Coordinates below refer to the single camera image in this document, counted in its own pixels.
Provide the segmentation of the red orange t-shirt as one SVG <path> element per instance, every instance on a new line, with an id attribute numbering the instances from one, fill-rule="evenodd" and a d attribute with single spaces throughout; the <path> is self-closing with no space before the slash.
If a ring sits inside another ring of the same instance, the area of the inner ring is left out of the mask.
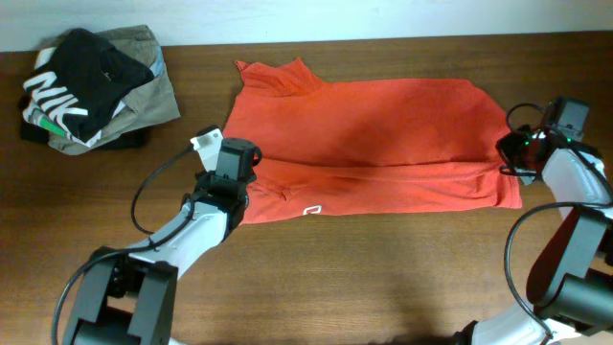
<path id="1" fill-rule="evenodd" d="M 495 147 L 504 111 L 469 80 L 326 82 L 300 60 L 238 70 L 223 133 L 263 154 L 248 224 L 522 205 Z"/>

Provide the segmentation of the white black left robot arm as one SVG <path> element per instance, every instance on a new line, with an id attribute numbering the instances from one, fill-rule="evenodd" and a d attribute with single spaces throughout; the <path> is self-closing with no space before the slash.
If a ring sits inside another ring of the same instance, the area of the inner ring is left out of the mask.
<path id="1" fill-rule="evenodd" d="M 238 227 L 251 170 L 202 173 L 175 218 L 127 248 L 102 246 L 69 278 L 54 310 L 54 344 L 169 345 L 178 281 Z"/>

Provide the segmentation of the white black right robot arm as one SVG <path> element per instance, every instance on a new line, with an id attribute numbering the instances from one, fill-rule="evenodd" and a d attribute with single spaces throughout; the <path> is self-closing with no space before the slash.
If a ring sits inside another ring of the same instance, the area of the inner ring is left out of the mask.
<path id="1" fill-rule="evenodd" d="M 488 320 L 469 323 L 452 336 L 454 344 L 554 344 L 612 330 L 612 277 L 591 266 L 599 255 L 612 261 L 612 187 L 595 149 L 552 126 L 542 137 L 549 150 L 540 174 L 556 200 L 526 212 L 508 234 L 503 265 L 515 302 Z M 513 240 L 529 217 L 549 209 L 558 209 L 563 221 L 520 295 L 511 277 Z"/>

